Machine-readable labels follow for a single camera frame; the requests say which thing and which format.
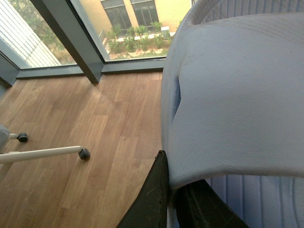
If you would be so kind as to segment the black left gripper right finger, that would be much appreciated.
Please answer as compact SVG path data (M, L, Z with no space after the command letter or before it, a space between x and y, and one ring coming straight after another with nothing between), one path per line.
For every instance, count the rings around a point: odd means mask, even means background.
M247 228L205 180L181 187L175 199L181 228Z

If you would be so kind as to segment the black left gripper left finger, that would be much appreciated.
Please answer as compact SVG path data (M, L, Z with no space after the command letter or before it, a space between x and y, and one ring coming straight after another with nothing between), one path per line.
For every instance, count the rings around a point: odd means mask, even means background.
M166 152L160 150L137 198L118 228L165 228L169 195L169 169Z

